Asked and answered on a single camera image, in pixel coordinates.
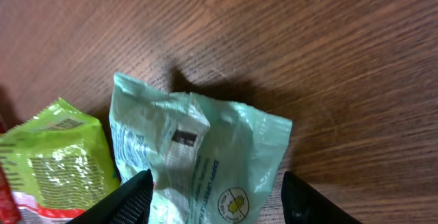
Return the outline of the red chocolate bar wrapper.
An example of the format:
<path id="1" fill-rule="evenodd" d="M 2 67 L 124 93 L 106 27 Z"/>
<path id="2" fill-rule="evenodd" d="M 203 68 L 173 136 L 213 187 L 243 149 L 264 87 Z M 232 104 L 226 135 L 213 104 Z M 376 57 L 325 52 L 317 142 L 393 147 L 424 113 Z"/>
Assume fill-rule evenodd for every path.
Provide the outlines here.
<path id="1" fill-rule="evenodd" d="M 20 221 L 21 215 L 13 200 L 3 169 L 1 169 L 1 224 L 17 224 Z"/>

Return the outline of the light teal tissue packet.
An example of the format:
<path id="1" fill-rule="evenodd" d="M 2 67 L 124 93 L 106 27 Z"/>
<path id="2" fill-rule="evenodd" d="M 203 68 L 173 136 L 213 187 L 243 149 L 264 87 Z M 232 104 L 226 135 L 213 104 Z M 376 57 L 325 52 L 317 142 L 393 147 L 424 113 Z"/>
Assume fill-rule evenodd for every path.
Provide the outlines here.
<path id="1" fill-rule="evenodd" d="M 254 223 L 272 192 L 292 122 L 194 92 L 114 75 L 114 157 L 126 182 L 150 171 L 150 223 Z"/>

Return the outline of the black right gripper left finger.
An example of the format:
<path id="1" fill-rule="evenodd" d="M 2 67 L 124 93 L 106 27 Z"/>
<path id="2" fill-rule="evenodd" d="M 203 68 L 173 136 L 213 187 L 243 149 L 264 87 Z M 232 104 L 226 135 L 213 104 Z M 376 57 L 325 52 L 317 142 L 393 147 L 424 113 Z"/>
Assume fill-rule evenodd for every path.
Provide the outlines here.
<path id="1" fill-rule="evenodd" d="M 147 224 L 153 187 L 151 171 L 140 171 L 68 224 Z"/>

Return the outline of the green snack bag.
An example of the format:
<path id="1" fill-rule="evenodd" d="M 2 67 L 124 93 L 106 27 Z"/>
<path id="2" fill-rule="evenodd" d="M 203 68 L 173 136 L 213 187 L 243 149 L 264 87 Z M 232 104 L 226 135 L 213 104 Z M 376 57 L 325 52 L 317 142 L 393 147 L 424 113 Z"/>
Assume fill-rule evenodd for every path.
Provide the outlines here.
<path id="1" fill-rule="evenodd" d="M 100 120 L 63 99 L 1 136 L 23 223 L 67 223 L 120 186 Z"/>

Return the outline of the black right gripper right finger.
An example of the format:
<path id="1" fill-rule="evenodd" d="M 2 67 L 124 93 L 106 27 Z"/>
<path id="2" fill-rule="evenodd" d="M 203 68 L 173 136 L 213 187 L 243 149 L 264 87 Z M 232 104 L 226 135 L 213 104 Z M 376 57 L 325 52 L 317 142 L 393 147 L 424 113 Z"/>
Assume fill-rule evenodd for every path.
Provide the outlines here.
<path id="1" fill-rule="evenodd" d="M 291 171 L 281 187 L 285 224 L 361 224 Z"/>

